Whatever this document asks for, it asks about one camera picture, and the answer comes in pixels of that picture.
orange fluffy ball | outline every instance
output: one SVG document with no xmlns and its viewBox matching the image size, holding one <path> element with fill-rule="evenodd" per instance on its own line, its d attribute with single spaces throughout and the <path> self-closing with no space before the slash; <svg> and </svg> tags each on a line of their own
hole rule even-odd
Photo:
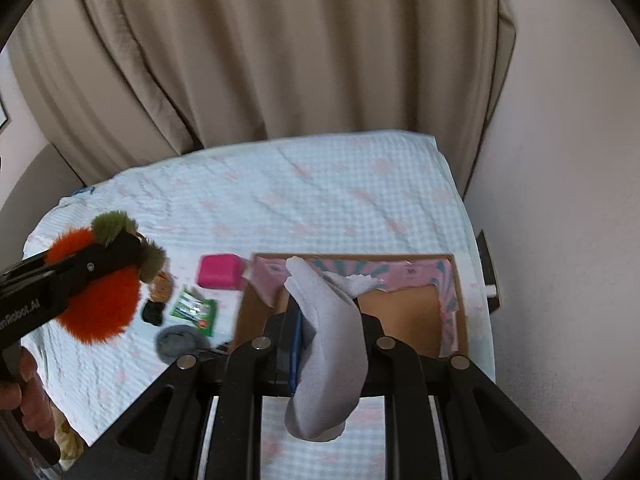
<svg viewBox="0 0 640 480">
<path fill-rule="evenodd" d="M 72 229 L 53 242 L 45 262 L 58 262 L 95 243 L 91 229 Z M 125 331 L 139 299 L 138 269 L 126 267 L 89 282 L 85 290 L 69 298 L 67 309 L 56 320 L 84 344 L 106 342 Z"/>
</svg>

green fuzzy leaf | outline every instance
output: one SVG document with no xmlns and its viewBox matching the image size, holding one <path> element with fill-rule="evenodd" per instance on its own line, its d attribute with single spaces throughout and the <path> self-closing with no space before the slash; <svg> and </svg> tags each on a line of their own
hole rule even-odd
<svg viewBox="0 0 640 480">
<path fill-rule="evenodd" d="M 151 283 L 162 270 L 166 252 L 154 241 L 147 240 L 142 247 L 142 264 L 140 265 L 140 281 Z"/>
<path fill-rule="evenodd" d="M 94 232 L 95 239 L 105 247 L 123 230 L 130 234 L 135 234 L 138 230 L 137 222 L 129 218 L 125 211 L 102 213 L 91 222 L 91 231 Z"/>
</svg>

black handle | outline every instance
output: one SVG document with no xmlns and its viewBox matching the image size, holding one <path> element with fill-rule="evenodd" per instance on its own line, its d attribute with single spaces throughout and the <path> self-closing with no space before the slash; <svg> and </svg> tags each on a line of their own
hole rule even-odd
<svg viewBox="0 0 640 480">
<path fill-rule="evenodd" d="M 6 348 L 2 351 L 2 358 L 0 359 L 0 381 L 8 381 L 20 384 L 20 389 L 24 392 L 26 387 L 26 383 L 22 380 L 20 376 L 18 362 L 20 360 L 20 343 L 16 343 L 9 348 Z M 53 466 L 60 461 L 60 448 L 53 438 L 41 438 L 34 431 L 27 431 L 24 428 L 24 424 L 22 423 L 22 411 L 20 407 L 16 408 L 12 412 L 13 418 L 15 420 L 14 433 L 16 439 L 20 444 L 23 444 L 28 449 L 31 444 L 31 447 L 34 449 L 30 449 L 39 453 L 39 455 L 44 459 L 44 462 L 49 466 Z"/>
</svg>

green packet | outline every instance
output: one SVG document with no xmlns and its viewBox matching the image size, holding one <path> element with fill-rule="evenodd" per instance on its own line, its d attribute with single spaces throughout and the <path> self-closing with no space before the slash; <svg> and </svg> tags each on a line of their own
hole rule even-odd
<svg viewBox="0 0 640 480">
<path fill-rule="evenodd" d="M 186 286 L 180 291 L 171 311 L 172 316 L 191 321 L 208 337 L 211 337 L 213 332 L 217 314 L 218 302 L 216 300 L 199 298 Z"/>
</svg>

white fabric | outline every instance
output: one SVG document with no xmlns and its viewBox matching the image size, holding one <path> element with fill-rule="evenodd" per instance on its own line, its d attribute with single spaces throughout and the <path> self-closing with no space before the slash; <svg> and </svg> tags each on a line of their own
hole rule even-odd
<svg viewBox="0 0 640 480">
<path fill-rule="evenodd" d="M 373 290 L 380 280 L 332 272 L 321 276 L 298 256 L 286 265 L 291 275 L 284 286 L 303 316 L 303 349 L 284 423 L 296 438 L 328 442 L 344 431 L 369 370 L 362 319 L 352 298 Z"/>
<path fill-rule="evenodd" d="M 174 298 L 181 286 L 194 285 L 198 261 L 207 253 L 245 258 L 254 252 L 452 253 L 470 357 L 494 376 L 478 251 L 432 137 L 406 132 L 299 137 L 205 150 L 128 170 L 92 193 L 63 198 L 30 235 L 25 256 L 46 250 L 65 229 L 88 225 L 116 208 L 167 250 Z M 208 296 L 224 300 L 214 342 L 230 339 L 239 294 L 208 291 Z M 91 444 L 165 369 L 154 352 L 159 330 L 144 323 L 139 311 L 127 332 L 107 345 L 82 346 L 55 322 L 24 344 L 36 357 L 52 400 Z M 290 436 L 285 405 L 282 399 L 264 402 L 263 478 L 289 478 L 292 464 L 299 479 L 382 478 L 381 399 L 361 400 L 343 435 L 327 443 Z"/>
</svg>

